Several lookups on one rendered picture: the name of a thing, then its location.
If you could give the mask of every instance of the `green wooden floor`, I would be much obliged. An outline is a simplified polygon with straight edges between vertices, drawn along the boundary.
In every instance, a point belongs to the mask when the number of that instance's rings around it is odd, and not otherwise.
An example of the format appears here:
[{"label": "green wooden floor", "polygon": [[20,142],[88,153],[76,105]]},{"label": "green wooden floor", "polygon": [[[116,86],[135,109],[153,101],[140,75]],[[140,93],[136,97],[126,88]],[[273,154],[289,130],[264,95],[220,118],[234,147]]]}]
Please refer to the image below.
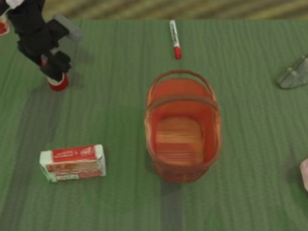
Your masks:
[{"label": "green wooden floor", "polygon": [[[79,21],[70,88],[0,38],[0,231],[306,231],[308,86],[280,90],[278,74],[308,52],[305,21]],[[143,115],[151,81],[170,69],[202,73],[221,107],[220,159],[199,181],[154,173]],[[101,143],[107,176],[50,184],[42,150]]]}]

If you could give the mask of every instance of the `marker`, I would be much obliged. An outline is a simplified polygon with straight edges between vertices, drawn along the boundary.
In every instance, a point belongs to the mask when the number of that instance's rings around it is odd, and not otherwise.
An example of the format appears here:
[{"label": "marker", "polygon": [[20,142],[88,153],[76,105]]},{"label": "marker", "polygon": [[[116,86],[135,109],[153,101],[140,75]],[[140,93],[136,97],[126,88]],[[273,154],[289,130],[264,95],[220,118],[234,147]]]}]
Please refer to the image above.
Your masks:
[{"label": "marker", "polygon": [[170,21],[170,31],[171,31],[172,41],[173,41],[175,58],[181,59],[182,54],[181,54],[180,42],[179,42],[179,38],[178,38],[177,26],[176,26],[174,20]]}]

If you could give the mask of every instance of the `red and white box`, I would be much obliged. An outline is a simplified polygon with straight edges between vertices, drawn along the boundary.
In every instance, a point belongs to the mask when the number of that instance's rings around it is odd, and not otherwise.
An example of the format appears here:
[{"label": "red and white box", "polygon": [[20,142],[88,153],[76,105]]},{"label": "red and white box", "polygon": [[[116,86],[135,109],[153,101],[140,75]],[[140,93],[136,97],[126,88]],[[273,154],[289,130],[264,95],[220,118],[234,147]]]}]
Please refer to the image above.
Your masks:
[{"label": "red and white box", "polygon": [[106,175],[105,156],[100,144],[43,151],[39,164],[49,182]]}]

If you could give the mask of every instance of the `shoe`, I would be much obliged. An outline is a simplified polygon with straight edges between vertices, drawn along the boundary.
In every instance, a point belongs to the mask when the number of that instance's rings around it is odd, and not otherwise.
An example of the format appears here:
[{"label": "shoe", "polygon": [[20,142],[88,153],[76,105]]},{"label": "shoe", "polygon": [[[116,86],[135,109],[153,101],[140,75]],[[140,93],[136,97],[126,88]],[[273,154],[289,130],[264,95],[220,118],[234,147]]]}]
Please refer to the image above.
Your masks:
[{"label": "shoe", "polygon": [[62,91],[68,86],[67,74],[62,74],[62,80],[60,82],[46,76],[50,89],[53,91]]},{"label": "shoe", "polygon": [[0,36],[6,35],[10,32],[10,26],[7,23],[0,22]]}]

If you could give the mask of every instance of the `red basket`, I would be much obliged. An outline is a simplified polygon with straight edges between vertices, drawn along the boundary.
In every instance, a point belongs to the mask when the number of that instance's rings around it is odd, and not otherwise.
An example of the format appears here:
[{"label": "red basket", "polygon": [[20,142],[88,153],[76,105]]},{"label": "red basket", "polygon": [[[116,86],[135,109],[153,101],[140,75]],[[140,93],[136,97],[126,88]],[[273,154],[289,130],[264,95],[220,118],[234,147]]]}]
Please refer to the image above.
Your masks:
[{"label": "red basket", "polygon": [[[188,74],[191,78],[170,78]],[[159,75],[147,96],[146,143],[156,172],[173,183],[199,179],[221,148],[220,113],[215,94],[200,74],[172,70]]]}]

